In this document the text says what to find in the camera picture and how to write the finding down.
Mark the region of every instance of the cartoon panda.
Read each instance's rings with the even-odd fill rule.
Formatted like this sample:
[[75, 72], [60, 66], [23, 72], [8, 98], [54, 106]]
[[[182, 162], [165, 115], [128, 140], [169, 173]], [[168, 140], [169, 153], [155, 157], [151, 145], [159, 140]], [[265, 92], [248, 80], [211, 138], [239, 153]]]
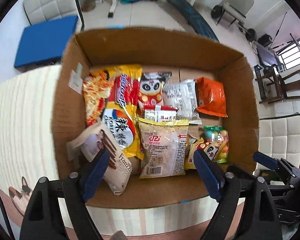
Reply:
[[140, 91], [138, 95], [139, 107], [143, 110], [143, 105], [161, 105], [163, 81], [159, 79], [147, 79], [140, 81]]

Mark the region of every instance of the chair backrest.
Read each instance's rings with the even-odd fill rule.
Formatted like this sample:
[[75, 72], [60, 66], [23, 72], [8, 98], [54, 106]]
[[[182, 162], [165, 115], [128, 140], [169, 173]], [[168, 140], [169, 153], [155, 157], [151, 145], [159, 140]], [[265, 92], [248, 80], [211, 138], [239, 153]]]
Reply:
[[283, 90], [283, 93], [285, 95], [285, 99], [298, 99], [300, 98], [300, 96], [287, 96], [287, 91], [293, 91], [293, 90], [300, 90], [300, 79], [294, 82], [290, 82], [287, 83], [285, 80], [287, 80], [288, 78], [291, 78], [295, 75], [297, 75], [298, 73], [300, 73], [300, 69], [291, 73], [290, 75], [287, 75], [285, 77], [282, 77], [282, 82], [281, 82], [281, 87]]
[[24, 0], [23, 7], [31, 25], [69, 15], [78, 15], [76, 32], [84, 28], [79, 0]]
[[254, 4], [254, 0], [224, 0], [223, 3], [229, 3], [241, 14], [246, 15]]
[[[272, 158], [284, 158], [299, 167], [300, 114], [260, 119], [259, 151]], [[257, 169], [268, 170], [260, 163]]]

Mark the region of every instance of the blue cushion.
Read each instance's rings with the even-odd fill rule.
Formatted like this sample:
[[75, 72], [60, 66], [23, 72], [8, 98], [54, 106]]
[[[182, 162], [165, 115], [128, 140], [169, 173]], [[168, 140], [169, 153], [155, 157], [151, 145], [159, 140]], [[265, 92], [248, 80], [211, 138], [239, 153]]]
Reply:
[[26, 27], [19, 43], [14, 67], [60, 59], [68, 40], [75, 32], [77, 21], [77, 15], [67, 16]]

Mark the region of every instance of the cardboard box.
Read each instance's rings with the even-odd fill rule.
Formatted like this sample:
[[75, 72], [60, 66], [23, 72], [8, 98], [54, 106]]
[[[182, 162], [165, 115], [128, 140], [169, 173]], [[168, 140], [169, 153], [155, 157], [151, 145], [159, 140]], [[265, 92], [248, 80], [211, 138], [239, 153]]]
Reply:
[[[56, 161], [60, 178], [74, 171], [67, 159], [66, 143], [85, 129], [83, 96], [68, 86], [70, 73], [83, 66], [84, 79], [91, 68], [139, 63], [149, 70], [173, 69], [172, 82], [207, 76], [223, 83], [228, 118], [202, 115], [203, 125], [223, 125], [229, 131], [228, 163], [253, 172], [258, 150], [258, 113], [252, 85], [252, 69], [242, 53], [196, 34], [136, 27], [99, 29], [79, 33], [69, 42], [56, 88], [52, 120]], [[189, 128], [199, 134], [198, 126]], [[106, 208], [149, 208], [207, 196], [196, 170], [185, 176], [139, 179], [131, 176], [120, 196], [103, 181], [87, 205]]]

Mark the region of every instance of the panda face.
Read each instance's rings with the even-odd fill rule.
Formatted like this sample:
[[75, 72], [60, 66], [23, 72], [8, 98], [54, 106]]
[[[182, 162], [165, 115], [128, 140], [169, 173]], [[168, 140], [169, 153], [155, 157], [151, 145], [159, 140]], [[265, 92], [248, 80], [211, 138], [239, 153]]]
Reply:
[[155, 95], [159, 93], [160, 89], [160, 81], [158, 79], [140, 81], [140, 92], [142, 94]]

